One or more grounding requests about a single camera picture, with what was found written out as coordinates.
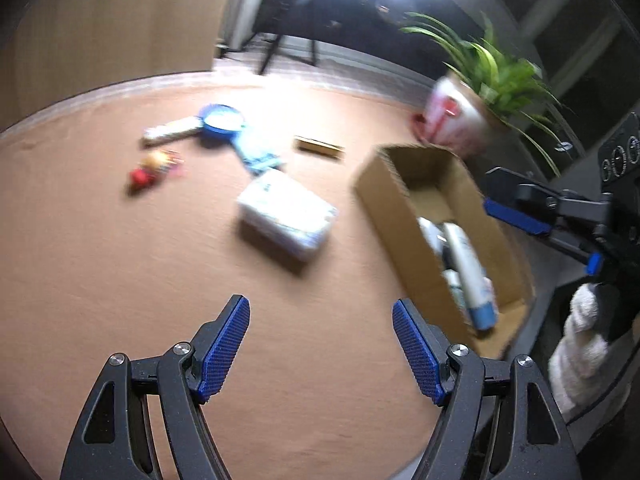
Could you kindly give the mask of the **right white gloved hand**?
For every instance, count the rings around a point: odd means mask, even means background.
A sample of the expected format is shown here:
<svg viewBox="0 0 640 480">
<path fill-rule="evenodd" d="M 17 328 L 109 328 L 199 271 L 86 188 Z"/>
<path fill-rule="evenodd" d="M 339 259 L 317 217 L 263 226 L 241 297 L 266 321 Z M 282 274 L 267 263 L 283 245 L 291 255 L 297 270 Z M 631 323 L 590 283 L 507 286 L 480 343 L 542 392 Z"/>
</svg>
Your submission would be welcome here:
<svg viewBox="0 0 640 480">
<path fill-rule="evenodd" d="M 638 320 L 613 342 L 597 331 L 603 320 L 597 286 L 580 285 L 570 300 L 563 336 L 548 364 L 550 388 L 567 422 L 585 412 L 613 385 L 639 342 Z"/>
</svg>

